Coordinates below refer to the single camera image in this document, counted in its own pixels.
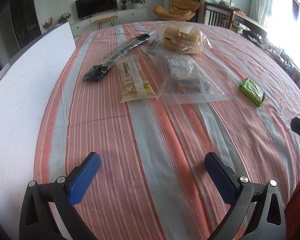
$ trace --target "orange chair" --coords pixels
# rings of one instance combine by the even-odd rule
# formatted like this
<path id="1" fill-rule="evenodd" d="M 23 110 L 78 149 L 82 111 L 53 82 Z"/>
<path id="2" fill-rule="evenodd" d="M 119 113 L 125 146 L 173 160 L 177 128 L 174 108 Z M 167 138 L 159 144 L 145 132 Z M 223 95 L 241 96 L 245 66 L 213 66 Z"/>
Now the orange chair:
<path id="1" fill-rule="evenodd" d="M 172 8 L 169 10 L 155 5 L 153 12 L 163 21 L 189 21 L 200 6 L 201 3 L 191 0 L 172 0 Z"/>

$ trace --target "wooden stool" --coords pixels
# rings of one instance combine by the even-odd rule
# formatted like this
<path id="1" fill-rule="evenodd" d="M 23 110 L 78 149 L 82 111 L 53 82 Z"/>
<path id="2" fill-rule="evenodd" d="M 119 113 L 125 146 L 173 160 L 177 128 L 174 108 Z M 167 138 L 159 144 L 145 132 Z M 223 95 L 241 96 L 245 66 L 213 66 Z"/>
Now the wooden stool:
<path id="1" fill-rule="evenodd" d="M 93 24 L 97 24 L 98 23 L 99 24 L 99 29 L 101 30 L 103 22 L 110 21 L 111 26 L 114 26 L 114 19 L 118 19 L 118 16 L 115 15 L 115 16 L 111 16 L 111 17 L 108 17 L 108 18 L 99 19 L 99 20 L 94 21 Z"/>

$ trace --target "green box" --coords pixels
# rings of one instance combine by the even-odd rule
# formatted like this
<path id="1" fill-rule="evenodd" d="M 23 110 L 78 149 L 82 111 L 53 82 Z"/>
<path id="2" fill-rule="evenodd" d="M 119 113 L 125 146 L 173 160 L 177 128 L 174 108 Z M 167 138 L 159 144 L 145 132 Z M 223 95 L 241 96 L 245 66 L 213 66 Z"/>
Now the green box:
<path id="1" fill-rule="evenodd" d="M 262 91 L 250 78 L 246 78 L 239 85 L 239 89 L 257 106 L 261 106 L 261 103 L 266 98 L 266 93 Z"/>

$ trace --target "white partition panel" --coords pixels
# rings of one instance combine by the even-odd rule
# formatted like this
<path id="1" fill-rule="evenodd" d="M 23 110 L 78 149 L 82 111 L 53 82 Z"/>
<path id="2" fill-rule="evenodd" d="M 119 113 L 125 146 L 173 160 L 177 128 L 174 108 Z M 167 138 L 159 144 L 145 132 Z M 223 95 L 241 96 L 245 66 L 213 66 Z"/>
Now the white partition panel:
<path id="1" fill-rule="evenodd" d="M 0 80 L 0 223 L 18 239 L 27 184 L 51 92 L 76 46 L 69 23 L 43 35 Z"/>

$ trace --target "bright window light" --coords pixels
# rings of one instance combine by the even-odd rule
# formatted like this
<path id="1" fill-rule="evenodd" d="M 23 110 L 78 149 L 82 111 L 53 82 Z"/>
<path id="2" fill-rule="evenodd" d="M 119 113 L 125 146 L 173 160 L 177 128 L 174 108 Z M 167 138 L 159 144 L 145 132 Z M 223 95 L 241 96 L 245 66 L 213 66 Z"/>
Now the bright window light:
<path id="1" fill-rule="evenodd" d="M 284 49 L 300 69 L 300 10 L 297 22 L 292 15 L 292 0 L 273 0 L 272 15 L 266 25 L 268 38 Z"/>

